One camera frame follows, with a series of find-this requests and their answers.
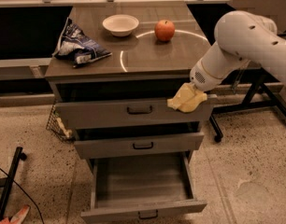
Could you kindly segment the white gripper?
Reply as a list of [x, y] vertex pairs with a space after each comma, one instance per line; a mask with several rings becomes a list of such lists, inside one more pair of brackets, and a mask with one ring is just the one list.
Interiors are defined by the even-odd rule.
[[200, 91], [211, 91], [218, 86], [218, 80], [209, 75], [201, 63], [197, 63], [190, 72], [190, 81], [193, 83], [184, 83], [175, 96], [167, 100], [167, 106], [177, 110], [186, 102], [194, 98], [195, 88]]

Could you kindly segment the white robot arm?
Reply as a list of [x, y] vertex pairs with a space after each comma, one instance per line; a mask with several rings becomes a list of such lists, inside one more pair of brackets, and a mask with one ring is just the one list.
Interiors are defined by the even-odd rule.
[[246, 11], [223, 15], [214, 28], [215, 43], [195, 64], [190, 81], [183, 84], [167, 106], [193, 112], [234, 70], [254, 62], [286, 87], [286, 39], [277, 35], [270, 19]]

